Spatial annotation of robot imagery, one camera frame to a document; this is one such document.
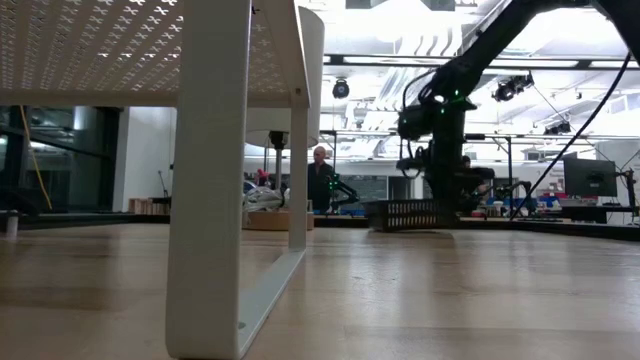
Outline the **person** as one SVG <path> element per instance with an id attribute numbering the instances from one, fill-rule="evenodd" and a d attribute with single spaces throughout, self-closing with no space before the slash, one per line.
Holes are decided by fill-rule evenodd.
<path id="1" fill-rule="evenodd" d="M 495 177 L 493 169 L 484 167 L 472 167 L 471 159 L 464 155 L 462 157 L 463 173 L 460 179 L 461 194 L 464 201 L 476 201 L 485 196 L 488 192 L 488 181 Z"/>
<path id="2" fill-rule="evenodd" d="M 326 149 L 317 146 L 313 150 L 313 162 L 307 165 L 307 199 L 312 201 L 314 212 L 326 213 L 330 208 L 329 179 L 334 169 L 326 162 Z"/>

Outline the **black mesh basket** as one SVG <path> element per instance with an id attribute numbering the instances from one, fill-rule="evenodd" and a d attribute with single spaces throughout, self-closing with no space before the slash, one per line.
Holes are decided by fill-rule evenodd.
<path id="1" fill-rule="evenodd" d="M 458 221 L 454 210 L 434 199 L 377 200 L 362 206 L 369 227 L 378 232 L 442 228 Z"/>

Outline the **black background rig frame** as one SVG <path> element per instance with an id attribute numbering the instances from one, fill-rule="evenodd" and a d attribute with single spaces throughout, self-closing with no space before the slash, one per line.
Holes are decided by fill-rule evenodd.
<path id="1" fill-rule="evenodd" d="M 332 136 L 334 138 L 333 143 L 330 144 L 330 147 L 335 151 L 337 146 L 337 139 L 339 136 L 392 136 L 393 132 L 361 132 L 361 131 L 346 131 L 346 130 L 321 130 L 320 137 L 325 138 L 326 136 Z M 512 201 L 513 199 L 513 189 L 517 188 L 517 185 L 514 182 L 513 177 L 513 139 L 519 138 L 519 135 L 504 135 L 504 134 L 480 134 L 480 133 L 469 133 L 464 135 L 464 141 L 466 143 L 487 143 L 488 141 L 493 142 L 499 149 L 501 149 L 507 155 L 507 169 L 508 169 L 508 183 L 504 185 L 504 188 L 508 189 L 508 195 Z"/>

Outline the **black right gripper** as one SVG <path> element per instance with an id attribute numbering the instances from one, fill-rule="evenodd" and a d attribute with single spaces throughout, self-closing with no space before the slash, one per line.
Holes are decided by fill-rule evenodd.
<path id="1" fill-rule="evenodd" d="M 425 180 L 432 198 L 442 206 L 457 206 L 464 198 L 465 186 L 473 181 L 473 171 L 462 165 L 432 165 L 425 169 Z"/>

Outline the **black ceiling spotlight cluster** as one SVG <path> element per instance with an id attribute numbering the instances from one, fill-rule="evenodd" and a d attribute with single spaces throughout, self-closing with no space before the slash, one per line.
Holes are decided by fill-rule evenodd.
<path id="1" fill-rule="evenodd" d="M 512 100 L 516 95 L 519 95 L 526 89 L 532 87 L 534 84 L 535 82 L 531 73 L 511 76 L 498 83 L 498 86 L 492 93 L 491 97 L 496 102 L 507 102 Z"/>

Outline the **black aluminium table frame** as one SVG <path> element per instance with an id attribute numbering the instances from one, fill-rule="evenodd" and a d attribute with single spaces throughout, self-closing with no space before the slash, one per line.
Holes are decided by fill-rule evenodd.
<path id="1" fill-rule="evenodd" d="M 87 227 L 119 224 L 169 224 L 168 215 L 136 215 L 125 213 L 112 214 L 45 214 L 38 217 L 22 216 L 19 230 L 40 230 L 67 227 Z M 613 226 L 602 224 L 583 224 L 550 221 L 506 221 L 498 220 L 461 220 L 449 225 L 427 224 L 426 226 L 378 228 L 370 225 L 366 218 L 316 217 L 316 228 L 369 228 L 378 232 L 408 232 L 431 230 L 483 230 L 483 231 L 525 231 L 548 233 L 564 236 L 610 239 L 640 243 L 640 226 Z"/>

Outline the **black overhead rig bar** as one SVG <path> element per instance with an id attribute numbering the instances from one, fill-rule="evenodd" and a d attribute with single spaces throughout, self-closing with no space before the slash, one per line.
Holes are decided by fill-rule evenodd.
<path id="1" fill-rule="evenodd" d="M 445 56 L 362 54 L 325 54 L 323 57 L 324 64 L 329 66 L 368 67 L 435 68 L 451 60 L 452 57 Z M 498 57 L 487 65 L 487 69 L 613 71 L 623 63 L 623 58 Z"/>

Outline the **wooden slat crate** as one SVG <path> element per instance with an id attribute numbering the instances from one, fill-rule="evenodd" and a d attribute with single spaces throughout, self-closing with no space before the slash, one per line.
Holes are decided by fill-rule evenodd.
<path id="1" fill-rule="evenodd" d="M 170 198 L 130 198 L 128 200 L 128 212 L 137 215 L 169 215 Z"/>

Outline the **black background desk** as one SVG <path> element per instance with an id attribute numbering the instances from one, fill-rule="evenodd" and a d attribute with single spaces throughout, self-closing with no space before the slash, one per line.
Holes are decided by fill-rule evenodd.
<path id="1" fill-rule="evenodd" d="M 637 206 L 563 206 L 561 215 L 574 221 L 591 221 L 597 224 L 607 223 L 608 213 L 631 213 L 638 215 L 640 207 Z"/>

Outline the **dark computer monitor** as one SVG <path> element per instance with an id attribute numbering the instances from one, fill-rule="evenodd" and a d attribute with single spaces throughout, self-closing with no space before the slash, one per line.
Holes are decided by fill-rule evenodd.
<path id="1" fill-rule="evenodd" d="M 563 161 L 565 192 L 571 196 L 617 196 L 615 163 L 569 158 Z"/>

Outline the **white perforated metal shelf riser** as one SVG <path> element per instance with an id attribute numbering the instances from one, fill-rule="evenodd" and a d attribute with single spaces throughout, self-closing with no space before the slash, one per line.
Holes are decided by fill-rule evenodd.
<path id="1" fill-rule="evenodd" d="M 171 65 L 168 88 L 124 73 L 104 87 L 0 91 L 11 103 L 169 105 L 177 110 L 172 210 L 164 242 L 142 238 L 29 238 L 0 259 L 18 303 L 0 309 L 0 360 L 238 360 L 304 254 L 305 156 L 310 90 L 295 0 L 17 0 L 0 8 L 16 54 L 35 15 L 43 41 L 142 68 Z M 291 111 L 294 157 L 289 249 L 241 291 L 240 241 L 246 113 Z"/>

